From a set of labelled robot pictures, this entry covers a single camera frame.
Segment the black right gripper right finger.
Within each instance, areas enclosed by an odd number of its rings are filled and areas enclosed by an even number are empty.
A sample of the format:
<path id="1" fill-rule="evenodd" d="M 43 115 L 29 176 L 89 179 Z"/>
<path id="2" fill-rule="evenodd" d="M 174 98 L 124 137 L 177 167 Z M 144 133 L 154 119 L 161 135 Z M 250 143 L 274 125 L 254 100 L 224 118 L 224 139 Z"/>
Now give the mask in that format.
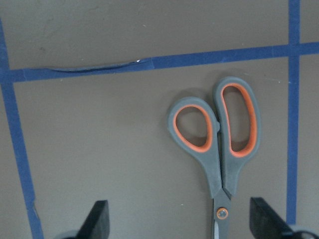
<path id="1" fill-rule="evenodd" d="M 294 232 L 261 197 L 250 199 L 249 228 L 255 239 L 292 239 Z"/>

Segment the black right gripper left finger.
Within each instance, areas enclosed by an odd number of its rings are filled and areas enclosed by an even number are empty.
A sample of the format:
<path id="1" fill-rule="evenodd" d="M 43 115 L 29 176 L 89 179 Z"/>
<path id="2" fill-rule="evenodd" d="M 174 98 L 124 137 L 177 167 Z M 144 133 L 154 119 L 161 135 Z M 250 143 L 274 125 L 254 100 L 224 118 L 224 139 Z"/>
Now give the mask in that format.
<path id="1" fill-rule="evenodd" d="M 77 233 L 77 238 L 108 239 L 109 235 L 110 218 L 108 201 L 96 201 L 84 224 Z"/>

